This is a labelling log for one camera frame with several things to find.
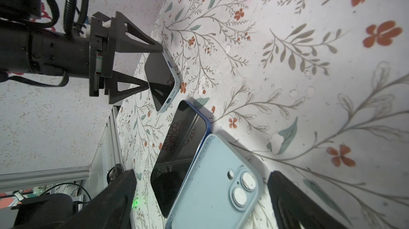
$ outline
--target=black phone screen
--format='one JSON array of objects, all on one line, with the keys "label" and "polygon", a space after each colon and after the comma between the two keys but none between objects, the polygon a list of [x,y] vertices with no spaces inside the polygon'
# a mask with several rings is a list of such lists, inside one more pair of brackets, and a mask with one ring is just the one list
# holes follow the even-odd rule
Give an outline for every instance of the black phone screen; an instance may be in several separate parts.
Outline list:
[{"label": "black phone screen", "polygon": [[171,211],[205,133],[205,120],[181,101],[151,174],[152,189],[164,217]]},{"label": "black phone screen", "polygon": [[173,90],[175,79],[162,53],[150,53],[145,63],[145,73],[151,88],[153,102],[159,111]]}]

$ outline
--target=black cable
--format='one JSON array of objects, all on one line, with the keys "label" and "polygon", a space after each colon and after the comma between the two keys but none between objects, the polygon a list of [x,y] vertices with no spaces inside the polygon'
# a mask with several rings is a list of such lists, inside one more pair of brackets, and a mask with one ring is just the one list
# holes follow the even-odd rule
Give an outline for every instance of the black cable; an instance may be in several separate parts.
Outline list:
[{"label": "black cable", "polygon": [[61,185],[74,185],[74,186],[79,186],[82,190],[84,190],[84,192],[87,194],[89,200],[91,201],[92,198],[89,195],[89,193],[87,192],[87,190],[85,190],[85,188],[83,188],[82,186],[80,186],[79,184],[75,184],[75,183],[71,183],[71,182],[65,182],[65,183],[60,183],[60,184],[56,184],[55,186],[53,186],[52,188],[48,189],[47,191],[43,192],[40,196],[45,195],[48,191],[50,191],[51,189],[56,188],[57,186],[61,186]]},{"label": "black cable", "polygon": [[74,25],[76,1],[77,0],[65,0],[63,27],[67,35],[71,35]]},{"label": "black cable", "polygon": [[33,85],[33,86],[39,86],[39,87],[63,87],[66,86],[69,80],[69,76],[67,72],[63,72],[63,79],[61,80],[61,82],[58,85],[52,85],[52,84],[48,84],[48,83],[39,83],[24,77],[20,77],[20,76],[11,76],[9,77],[8,75],[5,76],[5,72],[1,71],[1,77],[0,77],[0,82],[4,82],[7,80],[14,80],[20,83],[25,83],[28,85]]},{"label": "black cable", "polygon": [[89,0],[81,0],[81,11],[78,15],[77,21],[74,23],[73,34],[79,35],[79,33],[83,33],[81,29],[82,27],[85,27],[84,23],[87,19],[88,3]]},{"label": "black cable", "polygon": [[54,26],[60,17],[60,11],[58,9],[58,5],[55,0],[46,0],[46,1],[51,9],[52,19],[50,22],[40,23],[40,22],[29,22],[29,21],[24,21],[24,20],[21,20],[18,22],[24,23],[25,25],[30,26],[30,27],[38,27],[38,28],[48,28],[48,27]]}]

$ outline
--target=light blue phone case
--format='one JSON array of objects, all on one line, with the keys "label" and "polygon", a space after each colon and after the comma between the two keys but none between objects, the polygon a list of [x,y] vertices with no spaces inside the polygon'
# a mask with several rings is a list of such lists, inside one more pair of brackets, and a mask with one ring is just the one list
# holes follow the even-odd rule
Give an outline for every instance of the light blue phone case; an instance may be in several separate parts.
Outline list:
[{"label": "light blue phone case", "polygon": [[[232,179],[229,171],[234,173]],[[244,173],[255,180],[252,191],[243,184]],[[224,138],[210,134],[186,176],[165,228],[241,228],[259,200],[262,186],[258,171]],[[236,188],[245,191],[247,201],[243,206],[233,200]]]},{"label": "light blue phone case", "polygon": [[176,73],[176,70],[173,68],[172,66],[172,62],[168,57],[168,53],[166,52],[166,50],[164,50],[162,52],[163,57],[165,58],[168,67],[172,73],[173,78],[175,79],[175,85],[173,86],[172,92],[169,94],[169,96],[166,98],[166,102],[162,105],[162,107],[159,109],[158,113],[163,113],[166,111],[166,109],[168,108],[169,104],[172,102],[173,98],[176,96],[176,94],[178,93],[179,89],[180,89],[180,79]]}]

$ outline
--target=floral tablecloth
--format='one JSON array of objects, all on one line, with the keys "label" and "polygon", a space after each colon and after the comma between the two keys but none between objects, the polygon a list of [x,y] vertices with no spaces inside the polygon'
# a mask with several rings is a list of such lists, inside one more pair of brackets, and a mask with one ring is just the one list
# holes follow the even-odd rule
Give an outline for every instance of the floral tablecloth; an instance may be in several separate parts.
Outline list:
[{"label": "floral tablecloth", "polygon": [[[136,228],[163,228],[150,174],[182,99],[268,179],[280,170],[346,227],[409,228],[407,0],[165,0],[151,37],[182,81],[163,114],[123,102]],[[143,54],[135,76],[145,79]],[[246,228],[277,228],[265,188]]]}]

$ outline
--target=white wall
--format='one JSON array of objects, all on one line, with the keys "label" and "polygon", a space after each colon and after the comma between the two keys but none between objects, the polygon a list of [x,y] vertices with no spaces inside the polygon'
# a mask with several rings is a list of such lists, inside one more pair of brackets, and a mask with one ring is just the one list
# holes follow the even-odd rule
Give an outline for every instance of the white wall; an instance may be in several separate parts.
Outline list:
[{"label": "white wall", "polygon": [[[57,31],[62,32],[64,0]],[[163,0],[89,0],[88,15],[124,13],[150,33]],[[114,69],[135,72],[140,54],[116,54]],[[58,83],[60,77],[31,76]],[[90,165],[112,105],[88,96],[88,79],[71,78],[62,88],[39,88],[13,81],[0,83],[0,174]]]}]

